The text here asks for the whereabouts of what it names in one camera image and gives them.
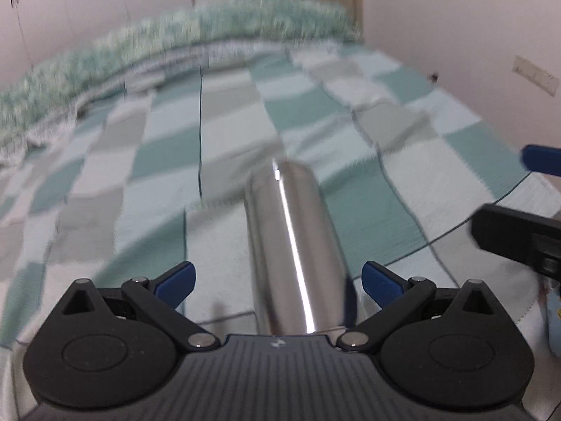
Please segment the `stainless steel cup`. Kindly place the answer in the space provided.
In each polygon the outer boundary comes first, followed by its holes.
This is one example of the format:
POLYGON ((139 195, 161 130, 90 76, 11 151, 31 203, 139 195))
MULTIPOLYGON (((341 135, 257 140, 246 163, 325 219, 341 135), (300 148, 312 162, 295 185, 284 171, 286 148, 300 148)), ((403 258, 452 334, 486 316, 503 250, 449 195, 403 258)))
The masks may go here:
POLYGON ((313 172, 272 159, 244 206, 259 333, 337 340, 356 322, 357 293, 313 172))

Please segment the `light blue cartoon cup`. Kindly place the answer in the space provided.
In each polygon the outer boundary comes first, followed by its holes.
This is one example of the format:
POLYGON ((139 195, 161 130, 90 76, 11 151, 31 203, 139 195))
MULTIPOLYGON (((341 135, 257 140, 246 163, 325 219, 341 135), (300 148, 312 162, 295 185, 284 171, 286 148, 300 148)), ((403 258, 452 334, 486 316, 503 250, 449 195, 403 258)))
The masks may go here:
POLYGON ((561 354, 561 319, 560 319, 560 282, 542 276, 542 293, 545 298, 545 310, 549 348, 560 357, 561 354))

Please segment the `checkered green grey blanket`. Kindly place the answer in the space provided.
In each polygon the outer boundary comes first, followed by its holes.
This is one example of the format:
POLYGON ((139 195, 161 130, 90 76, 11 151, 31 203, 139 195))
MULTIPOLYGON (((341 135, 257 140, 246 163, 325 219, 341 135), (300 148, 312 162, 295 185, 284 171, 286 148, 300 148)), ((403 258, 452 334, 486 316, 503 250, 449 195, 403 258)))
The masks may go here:
POLYGON ((197 284, 180 312, 220 335, 255 331, 243 190, 283 159, 313 171, 352 279, 376 260, 444 287, 485 280, 534 351, 525 409, 559 418, 545 286, 469 233, 484 203, 552 217, 559 192, 447 91, 333 43, 162 55, 2 150, 2 418, 34 407, 23 354, 75 279, 117 287, 190 260, 197 284))

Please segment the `green floral quilt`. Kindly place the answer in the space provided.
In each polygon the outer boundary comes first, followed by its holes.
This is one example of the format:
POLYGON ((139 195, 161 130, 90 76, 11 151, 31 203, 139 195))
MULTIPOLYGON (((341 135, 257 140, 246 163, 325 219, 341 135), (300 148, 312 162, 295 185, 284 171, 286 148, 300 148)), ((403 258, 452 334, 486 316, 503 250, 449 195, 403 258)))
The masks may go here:
POLYGON ((149 17, 52 57, 1 93, 1 141, 149 58, 229 40, 357 41, 348 9, 320 0, 229 0, 149 17))

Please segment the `white wall socket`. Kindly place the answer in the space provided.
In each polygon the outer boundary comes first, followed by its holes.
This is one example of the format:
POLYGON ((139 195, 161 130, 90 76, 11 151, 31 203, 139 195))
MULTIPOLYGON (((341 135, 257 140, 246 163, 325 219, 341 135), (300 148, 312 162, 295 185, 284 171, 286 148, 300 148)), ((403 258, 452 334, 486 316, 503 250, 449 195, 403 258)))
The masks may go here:
POLYGON ((530 60, 518 55, 515 56, 513 60, 513 72, 539 87, 552 97, 555 96, 560 84, 558 77, 538 67, 536 64, 533 64, 530 60))

